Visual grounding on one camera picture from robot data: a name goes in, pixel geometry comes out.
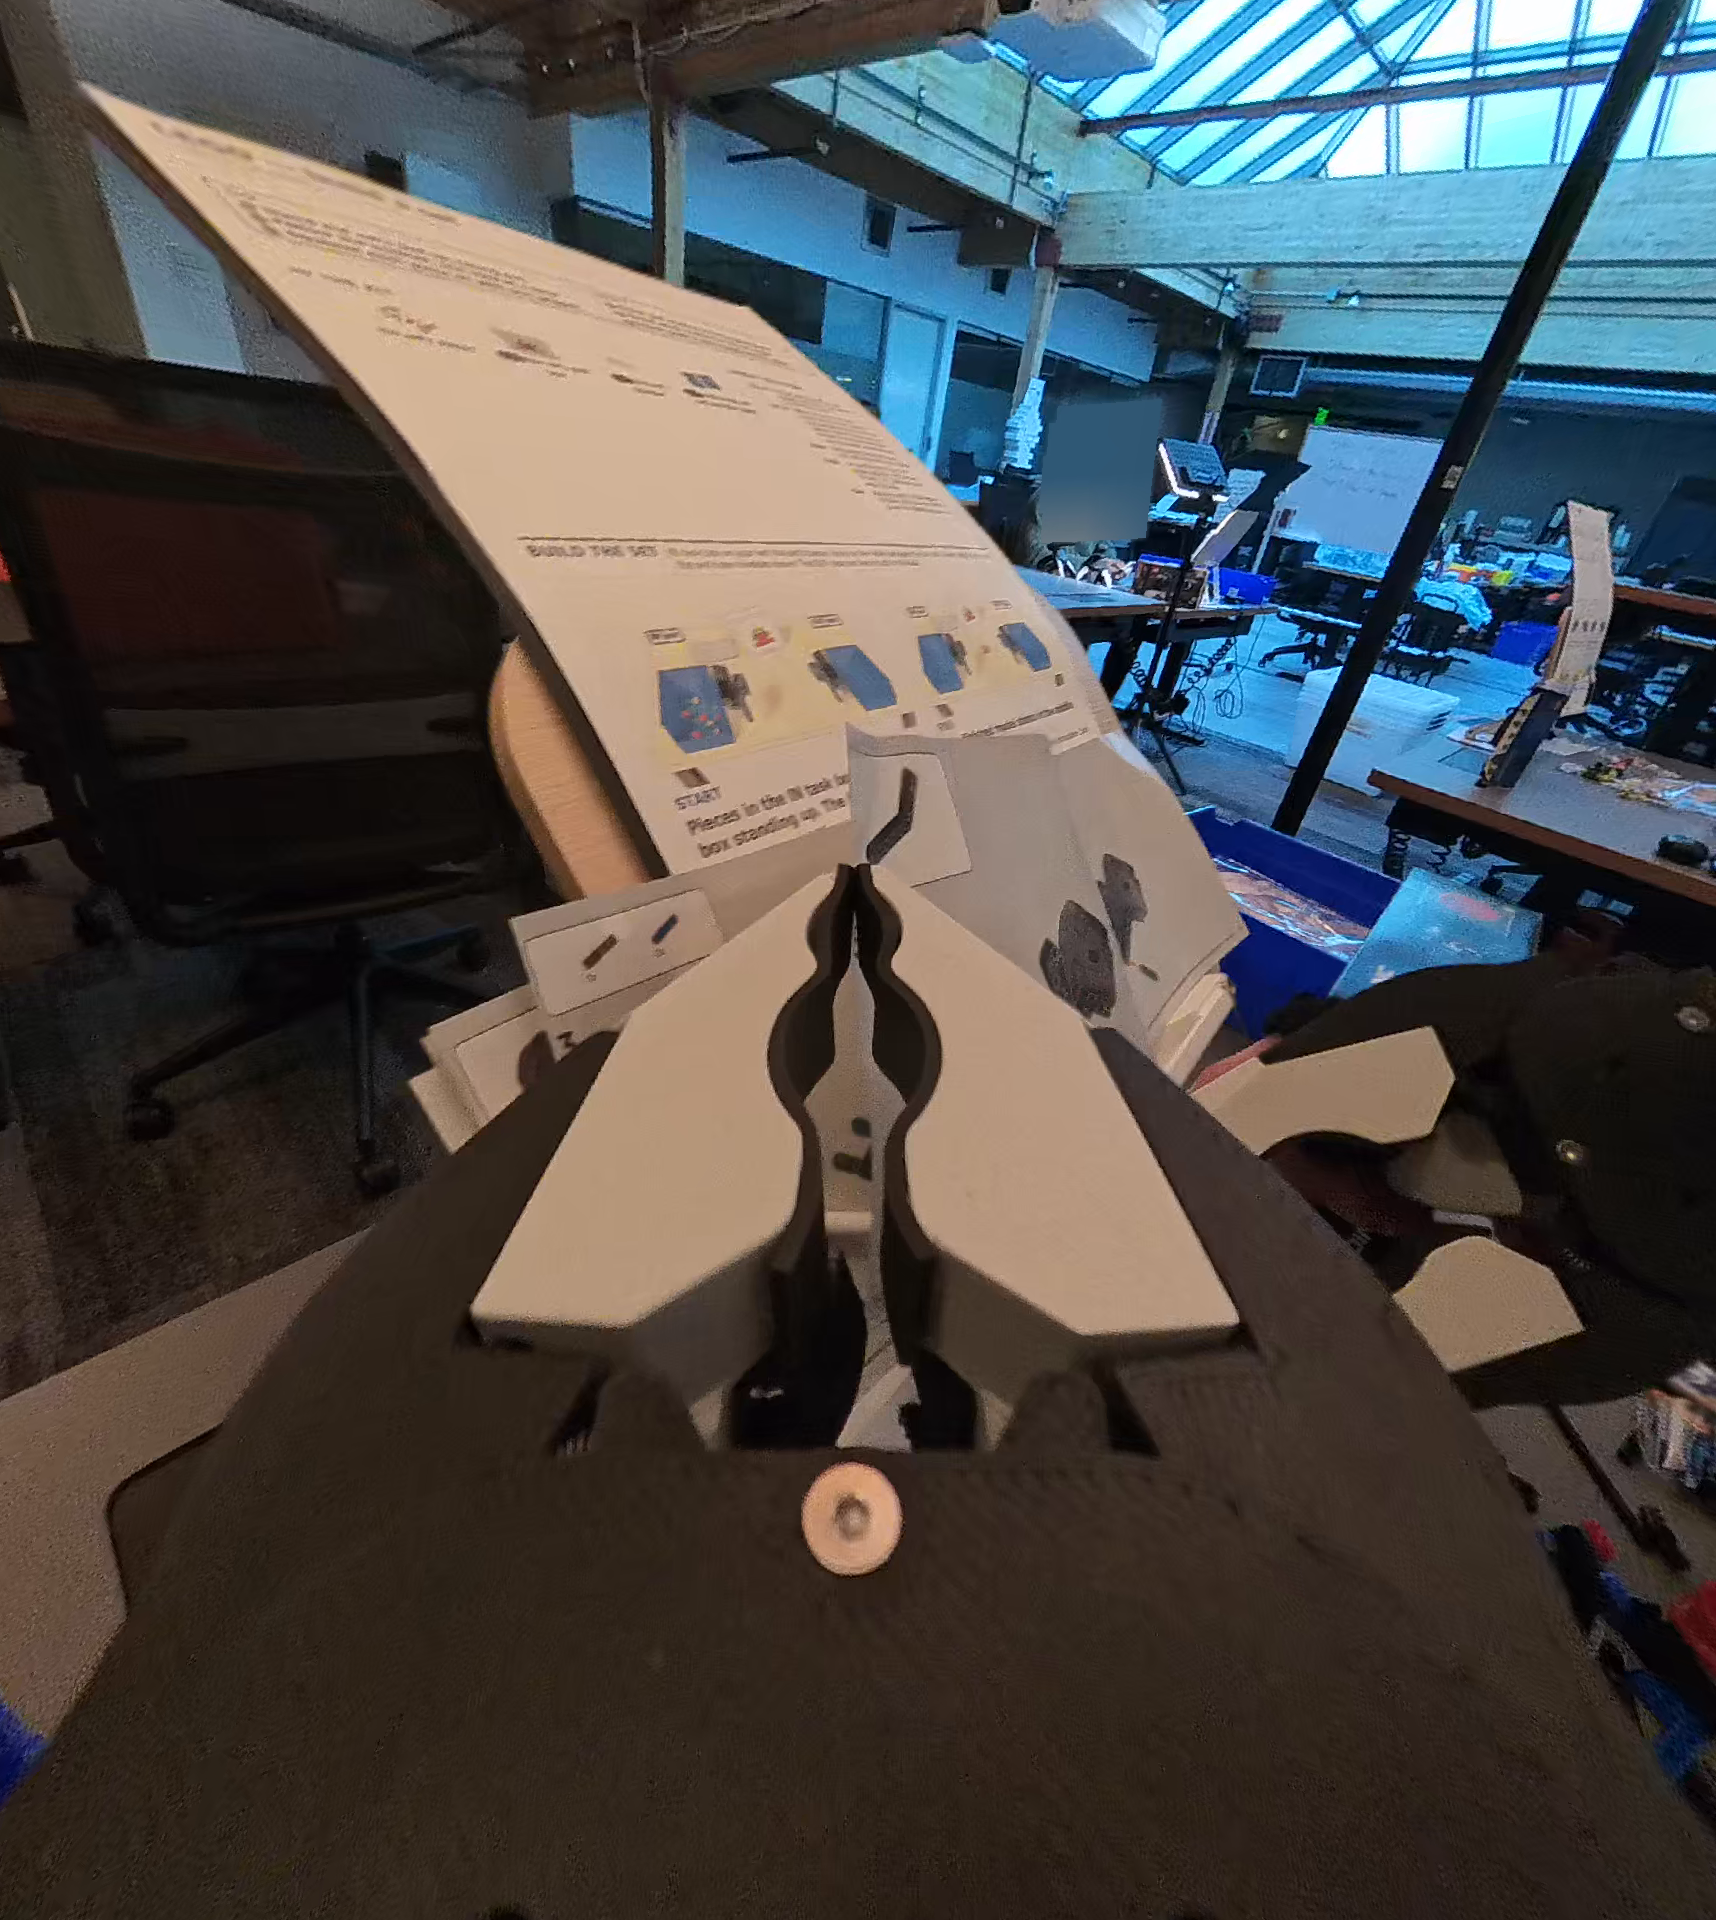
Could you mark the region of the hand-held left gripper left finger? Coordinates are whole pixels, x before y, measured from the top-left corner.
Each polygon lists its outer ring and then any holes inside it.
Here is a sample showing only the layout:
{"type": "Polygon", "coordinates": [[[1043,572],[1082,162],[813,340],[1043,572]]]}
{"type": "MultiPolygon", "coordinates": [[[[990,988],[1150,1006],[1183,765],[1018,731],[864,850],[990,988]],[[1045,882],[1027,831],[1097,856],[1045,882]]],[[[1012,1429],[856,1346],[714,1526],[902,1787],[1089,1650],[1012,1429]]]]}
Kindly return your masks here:
{"type": "Polygon", "coordinates": [[[836,1440],[862,1295],[830,1249],[809,1097],[836,1061],[853,867],[583,1045],[583,1096],[470,1302],[483,1342],[718,1392],[731,1440],[836,1440]]]}

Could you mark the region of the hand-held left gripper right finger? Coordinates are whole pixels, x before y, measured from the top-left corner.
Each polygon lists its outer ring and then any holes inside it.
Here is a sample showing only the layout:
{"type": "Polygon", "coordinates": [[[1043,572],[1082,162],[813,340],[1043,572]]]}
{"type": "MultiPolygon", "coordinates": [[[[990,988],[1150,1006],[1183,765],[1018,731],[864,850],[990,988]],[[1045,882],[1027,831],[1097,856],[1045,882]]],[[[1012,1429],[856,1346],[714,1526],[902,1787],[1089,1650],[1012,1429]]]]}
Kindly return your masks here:
{"type": "Polygon", "coordinates": [[[1239,1309],[1116,1066],[1183,1091],[919,889],[862,870],[862,1090],[909,1440],[983,1440],[1027,1388],[1239,1351],[1239,1309]]]}

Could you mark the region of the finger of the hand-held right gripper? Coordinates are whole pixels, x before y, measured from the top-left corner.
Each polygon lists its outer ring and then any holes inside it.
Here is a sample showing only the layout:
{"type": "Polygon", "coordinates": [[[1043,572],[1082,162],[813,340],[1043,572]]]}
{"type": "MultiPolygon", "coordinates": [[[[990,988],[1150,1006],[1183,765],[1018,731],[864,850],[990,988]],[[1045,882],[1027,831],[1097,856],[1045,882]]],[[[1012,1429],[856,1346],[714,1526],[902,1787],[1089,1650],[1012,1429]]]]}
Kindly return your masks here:
{"type": "Polygon", "coordinates": [[[1292,1140],[1408,1144],[1431,1133],[1454,1091],[1454,1066],[1431,1029],[1409,1029],[1282,1061],[1239,1055],[1193,1101],[1257,1156],[1292,1140]]]}
{"type": "Polygon", "coordinates": [[[1431,1249],[1395,1306],[1448,1373],[1582,1334],[1584,1320],[1557,1274],[1494,1236],[1454,1236],[1431,1249]]]}

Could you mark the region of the background work table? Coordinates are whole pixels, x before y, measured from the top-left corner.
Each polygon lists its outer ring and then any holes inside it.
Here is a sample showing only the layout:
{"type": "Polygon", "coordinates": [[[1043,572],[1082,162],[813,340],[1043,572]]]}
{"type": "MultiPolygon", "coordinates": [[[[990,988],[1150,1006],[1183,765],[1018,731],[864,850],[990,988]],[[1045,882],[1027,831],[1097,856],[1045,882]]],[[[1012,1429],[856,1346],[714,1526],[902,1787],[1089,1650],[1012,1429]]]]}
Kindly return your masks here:
{"type": "Polygon", "coordinates": [[[1158,597],[1066,580],[1054,572],[1018,568],[1086,650],[1103,650],[1096,673],[1114,707],[1135,700],[1135,689],[1154,706],[1171,707],[1194,685],[1194,673],[1245,639],[1264,604],[1207,602],[1171,607],[1158,597]]]}
{"type": "Polygon", "coordinates": [[[1621,903],[1647,896],[1716,917],[1716,820],[1623,797],[1538,754],[1509,788],[1479,785],[1474,754],[1405,754],[1367,771],[1387,834],[1474,845],[1538,874],[1582,878],[1621,903]]]}

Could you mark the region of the translucent storage box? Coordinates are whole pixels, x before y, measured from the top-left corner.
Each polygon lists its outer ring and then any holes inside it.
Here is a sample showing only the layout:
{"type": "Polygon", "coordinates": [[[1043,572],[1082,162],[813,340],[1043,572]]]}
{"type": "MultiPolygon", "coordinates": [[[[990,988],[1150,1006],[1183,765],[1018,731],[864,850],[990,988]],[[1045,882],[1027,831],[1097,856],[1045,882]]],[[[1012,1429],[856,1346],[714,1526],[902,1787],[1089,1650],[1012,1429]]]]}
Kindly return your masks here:
{"type": "MultiPolygon", "coordinates": [[[[1337,680],[1337,666],[1314,668],[1304,678],[1288,743],[1288,761],[1292,765],[1304,761],[1337,680]]],[[[1327,782],[1348,788],[1350,793],[1367,793],[1373,788],[1373,768],[1394,765],[1398,758],[1417,753],[1427,740],[1444,739],[1458,714],[1460,701],[1451,694],[1373,673],[1331,753],[1327,782]]]]}

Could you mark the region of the pile of loose building parts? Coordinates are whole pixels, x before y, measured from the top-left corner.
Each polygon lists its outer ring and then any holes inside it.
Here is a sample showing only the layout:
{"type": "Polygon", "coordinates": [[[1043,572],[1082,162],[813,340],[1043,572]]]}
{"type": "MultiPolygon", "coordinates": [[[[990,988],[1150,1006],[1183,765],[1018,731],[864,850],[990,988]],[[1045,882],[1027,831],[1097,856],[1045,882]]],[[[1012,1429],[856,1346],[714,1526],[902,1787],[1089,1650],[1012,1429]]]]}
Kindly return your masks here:
{"type": "Polygon", "coordinates": [[[1660,1771],[1683,1784],[1716,1744],[1716,1679],[1678,1624],[1633,1594],[1584,1526],[1540,1526],[1579,1639],[1611,1688],[1647,1731],[1660,1771]]]}

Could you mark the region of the whiteboard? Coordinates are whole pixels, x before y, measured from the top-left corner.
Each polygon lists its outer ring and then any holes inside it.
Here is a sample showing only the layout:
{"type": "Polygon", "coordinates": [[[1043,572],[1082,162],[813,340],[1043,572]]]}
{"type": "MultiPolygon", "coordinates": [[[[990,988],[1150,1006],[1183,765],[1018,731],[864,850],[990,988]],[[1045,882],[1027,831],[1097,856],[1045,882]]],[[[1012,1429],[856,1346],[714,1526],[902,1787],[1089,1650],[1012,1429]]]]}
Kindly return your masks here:
{"type": "Polygon", "coordinates": [[[1304,473],[1284,491],[1288,533],[1321,547],[1391,556],[1444,439],[1310,427],[1304,473]]]}

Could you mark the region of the black steel pole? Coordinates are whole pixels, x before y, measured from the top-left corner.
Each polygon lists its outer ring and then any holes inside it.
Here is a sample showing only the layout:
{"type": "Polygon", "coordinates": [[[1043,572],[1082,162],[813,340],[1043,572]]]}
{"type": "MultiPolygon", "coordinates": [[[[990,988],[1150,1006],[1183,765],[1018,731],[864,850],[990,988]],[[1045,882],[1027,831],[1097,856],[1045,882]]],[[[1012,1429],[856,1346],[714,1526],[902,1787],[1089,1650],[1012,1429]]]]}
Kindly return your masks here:
{"type": "Polygon", "coordinates": [[[1454,508],[1460,481],[1476,456],[1495,406],[1522,364],[1522,353],[1534,333],[1547,297],[1572,258],[1575,243],[1590,214],[1590,205],[1611,173],[1628,122],[1633,119],[1640,94],[1651,83],[1660,59],[1665,56],[1678,27],[1685,17],[1685,2],[1644,2],[1635,27],[1612,60],[1603,90],[1603,101],[1590,115],[1590,126],[1579,140],[1575,159],[1566,166],[1544,223],[1523,254],[1513,289],[1495,317],[1494,333],[1474,368],[1469,391],[1458,414],[1441,442],[1441,453],[1427,477],[1424,491],[1412,508],[1398,547],[1391,551],[1387,572],[1366,607],[1360,633],[1342,657],[1341,673],[1317,714],[1317,724],[1279,797],[1270,820],[1272,831],[1299,836],[1304,820],[1317,800],[1330,764],[1337,754],[1342,733],[1367,692],[1373,668],[1394,639],[1398,615],[1412,598],[1430,548],[1444,530],[1447,513],[1454,508]]]}

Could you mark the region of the black office chair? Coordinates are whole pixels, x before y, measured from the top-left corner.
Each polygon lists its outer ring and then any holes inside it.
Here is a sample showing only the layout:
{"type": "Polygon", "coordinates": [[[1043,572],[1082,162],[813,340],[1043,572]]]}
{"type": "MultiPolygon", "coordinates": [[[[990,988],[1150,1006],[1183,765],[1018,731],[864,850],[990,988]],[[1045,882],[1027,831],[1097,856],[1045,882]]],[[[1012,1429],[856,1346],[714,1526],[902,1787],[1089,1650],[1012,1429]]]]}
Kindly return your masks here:
{"type": "Polygon", "coordinates": [[[0,336],[0,666],[68,856],[154,948],[243,952],[232,1020],[168,1086],[343,1006],[353,1178],[380,1140],[373,1008],[480,1006],[485,930],[401,917],[534,856],[497,771],[497,597],[328,388],[0,336]]]}

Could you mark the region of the open instruction booklet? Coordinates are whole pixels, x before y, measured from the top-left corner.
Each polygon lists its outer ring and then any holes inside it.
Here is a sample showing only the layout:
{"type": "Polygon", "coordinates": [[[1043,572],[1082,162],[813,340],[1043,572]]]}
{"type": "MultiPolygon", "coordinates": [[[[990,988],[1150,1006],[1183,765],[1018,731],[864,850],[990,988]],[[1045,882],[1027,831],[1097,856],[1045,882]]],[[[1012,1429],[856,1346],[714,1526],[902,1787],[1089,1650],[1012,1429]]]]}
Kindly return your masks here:
{"type": "Polygon", "coordinates": [[[1187,1078],[1245,937],[1070,622],[758,314],[101,87],[82,104],[520,615],[653,874],[554,1033],[878,859],[1187,1078]]]}

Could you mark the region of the glass skylight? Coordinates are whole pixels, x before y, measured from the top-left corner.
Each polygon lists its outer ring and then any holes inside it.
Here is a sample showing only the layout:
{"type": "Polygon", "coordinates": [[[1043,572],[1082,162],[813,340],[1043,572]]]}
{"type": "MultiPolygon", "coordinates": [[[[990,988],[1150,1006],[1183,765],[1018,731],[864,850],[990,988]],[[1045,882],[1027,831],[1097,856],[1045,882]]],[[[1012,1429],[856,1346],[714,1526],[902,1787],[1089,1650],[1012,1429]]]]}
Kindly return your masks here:
{"type": "MultiPolygon", "coordinates": [[[[1637,2],[1168,2],[1150,66],[1048,79],[1182,183],[1569,162],[1637,2]]],[[[1619,159],[1716,157],[1716,2],[1689,2],[1619,159]]]]}

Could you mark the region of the white ceiling projector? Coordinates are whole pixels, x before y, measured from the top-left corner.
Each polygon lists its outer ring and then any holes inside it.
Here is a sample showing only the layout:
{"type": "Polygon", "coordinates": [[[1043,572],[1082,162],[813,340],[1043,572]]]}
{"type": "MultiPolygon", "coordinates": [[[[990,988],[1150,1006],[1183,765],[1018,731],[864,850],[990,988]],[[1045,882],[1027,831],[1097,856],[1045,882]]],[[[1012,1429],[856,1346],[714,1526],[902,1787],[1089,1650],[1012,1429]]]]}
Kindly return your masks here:
{"type": "Polygon", "coordinates": [[[1168,30],[1162,2],[1025,2],[999,6],[990,42],[1043,79],[1089,83],[1150,70],[1168,30]]]}

